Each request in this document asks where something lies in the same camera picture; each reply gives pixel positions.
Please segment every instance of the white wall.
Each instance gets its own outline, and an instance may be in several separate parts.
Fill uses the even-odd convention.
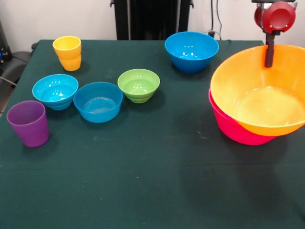
[[[110,8],[110,0],[0,0],[0,3],[0,20],[12,51],[30,50],[40,39],[63,35],[116,39],[114,7]],[[194,3],[195,8],[190,8],[189,30],[209,30],[210,0],[194,0]],[[264,40],[264,34],[254,22],[255,8],[251,0],[219,0],[223,39]],[[305,2],[299,0],[294,27],[277,37],[277,43],[305,47],[302,12],[305,12]],[[217,30],[219,24],[214,15]]]
[[[0,20],[13,52],[64,35],[116,39],[110,0],[0,0]]]

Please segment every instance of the large orange bowl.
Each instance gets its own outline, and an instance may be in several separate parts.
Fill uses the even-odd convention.
[[[305,49],[275,45],[265,68],[266,46],[241,51],[224,61],[211,80],[215,103],[252,133],[289,134],[305,124]]]

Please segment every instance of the plastic bowl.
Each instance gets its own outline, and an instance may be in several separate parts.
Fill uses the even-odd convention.
[[[121,108],[123,93],[112,83],[96,82],[80,88],[74,96],[74,105],[82,117],[92,123],[114,119]]]
[[[132,69],[124,72],[118,79],[118,86],[134,103],[145,103],[160,85],[160,78],[146,69]]]
[[[33,96],[53,110],[63,110],[71,105],[78,89],[78,81],[65,74],[49,75],[33,86]]]
[[[252,133],[289,134],[305,124],[305,49],[274,46],[265,68],[266,46],[244,50],[223,62],[211,80],[215,103]]]
[[[214,102],[211,91],[209,90],[209,100],[214,111],[214,115],[219,129],[230,139],[244,145],[259,146],[263,145],[276,137],[261,136],[253,134],[244,129],[234,119],[227,116]]]
[[[196,73],[205,68],[219,51],[218,42],[200,32],[175,33],[165,41],[173,64],[182,72]]]

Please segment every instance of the blue bowl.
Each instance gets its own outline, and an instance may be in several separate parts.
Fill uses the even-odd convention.
[[[74,105],[82,117],[92,123],[104,123],[115,118],[121,108],[123,92],[112,83],[96,82],[80,88]]]
[[[219,45],[204,33],[179,32],[166,39],[165,49],[180,71],[196,73],[211,62],[219,51]]]
[[[33,86],[33,96],[53,110],[63,110],[71,105],[78,89],[78,81],[65,74],[49,75]]]

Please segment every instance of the yellow cup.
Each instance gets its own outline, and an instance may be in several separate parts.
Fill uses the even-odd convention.
[[[57,38],[53,48],[67,71],[75,71],[81,67],[81,40],[74,36]]]

